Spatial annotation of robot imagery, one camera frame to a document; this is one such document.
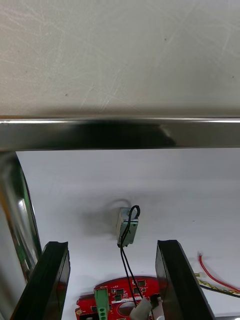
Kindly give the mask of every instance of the chrome bar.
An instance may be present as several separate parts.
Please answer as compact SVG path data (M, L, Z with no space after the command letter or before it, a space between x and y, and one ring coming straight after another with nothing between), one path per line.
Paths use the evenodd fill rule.
M27 282L42 249L28 185L15 152L0 152L0 202Z
M1 118L0 151L240 147L240 118Z

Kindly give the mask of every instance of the small electromagnet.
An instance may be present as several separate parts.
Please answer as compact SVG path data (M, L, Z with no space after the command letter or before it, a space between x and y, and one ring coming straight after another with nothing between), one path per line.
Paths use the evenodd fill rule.
M123 233L129 223L130 210L131 208L120 208L120 211L119 211L117 224L116 224L116 239L117 239L118 247L121 246ZM128 245L131 245L134 243L134 238L135 238L138 224L139 224L138 213L136 210L134 210L132 212L132 217L129 224L129 230L122 244L123 247L127 247Z

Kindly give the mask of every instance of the scratched white surface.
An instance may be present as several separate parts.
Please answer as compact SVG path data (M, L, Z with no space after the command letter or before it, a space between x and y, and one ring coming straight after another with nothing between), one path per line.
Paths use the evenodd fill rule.
M239 0L0 0L0 113L238 112Z

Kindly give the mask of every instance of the stainless steel rod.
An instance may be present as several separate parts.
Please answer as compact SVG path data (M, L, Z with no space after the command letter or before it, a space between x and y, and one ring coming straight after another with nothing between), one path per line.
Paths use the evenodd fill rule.
M27 282L42 249L28 185L15 152L0 152L0 202Z
M2 118L0 151L240 147L240 118Z

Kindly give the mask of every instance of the red circuit board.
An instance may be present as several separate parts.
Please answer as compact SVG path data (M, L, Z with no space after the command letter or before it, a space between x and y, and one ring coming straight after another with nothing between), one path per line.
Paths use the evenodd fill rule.
M141 290L142 296L146 299L150 299L150 296L159 294L159 283L156 277L151 276L136 276L138 287ZM133 290L133 294L136 303L139 303L141 297L138 290L134 284L133 279L130 277L130 282ZM128 315L123 315L120 313L120 306L125 302L133 301L131 291L129 288L128 279L126 277L114 279L97 285L94 290L107 288L108 301L109 301L109 312L107 315L107 320L128 320L130 317ZM81 296L76 304L79 306L75 310L77 320L84 320L88 317L96 318L97 306L94 294Z

